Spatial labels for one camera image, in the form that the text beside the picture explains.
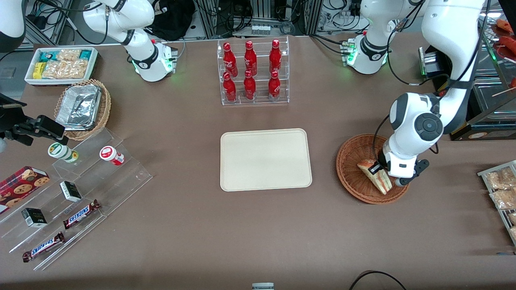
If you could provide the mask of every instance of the yellow snack box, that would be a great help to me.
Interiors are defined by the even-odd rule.
[[[45,70],[46,62],[37,62],[34,66],[33,78],[41,79],[41,74]]]

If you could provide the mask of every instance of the red and white bottle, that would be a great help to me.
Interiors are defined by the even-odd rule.
[[[250,40],[246,41],[246,54],[244,55],[244,61],[246,62],[246,70],[250,70],[253,76],[258,74],[256,52],[253,49],[253,42]]]
[[[222,83],[222,86],[224,87],[226,99],[230,103],[236,102],[236,86],[233,80],[231,79],[231,75],[229,74],[229,72],[224,72],[222,74],[222,77],[224,78],[224,83]]]
[[[102,160],[111,162],[116,166],[122,165],[125,161],[124,155],[118,152],[113,146],[104,146],[100,149],[99,156]]]
[[[281,51],[280,51],[280,41],[274,39],[272,41],[272,49],[269,54],[269,71],[272,73],[273,71],[280,71],[281,69]]]
[[[256,97],[256,82],[250,70],[246,71],[246,79],[244,80],[244,88],[246,89],[246,99],[253,101]]]
[[[269,80],[269,100],[275,102],[280,98],[280,80],[278,79],[278,71],[273,71],[270,74]]]
[[[231,45],[229,43],[224,43],[224,66],[226,71],[228,71],[232,77],[238,76],[238,69],[236,68],[236,57],[235,54],[231,51]]]

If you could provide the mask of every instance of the foil container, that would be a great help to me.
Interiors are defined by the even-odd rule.
[[[70,87],[66,90],[56,122],[66,131],[89,131],[95,127],[102,89],[96,85]]]

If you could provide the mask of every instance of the beige tray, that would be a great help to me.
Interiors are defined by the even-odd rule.
[[[312,170],[303,129],[228,132],[220,138],[224,191],[308,187]]]

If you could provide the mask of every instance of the black bag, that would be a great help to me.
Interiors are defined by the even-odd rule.
[[[167,41],[185,36],[195,12],[193,0],[155,0],[152,6],[154,22],[146,32]]]

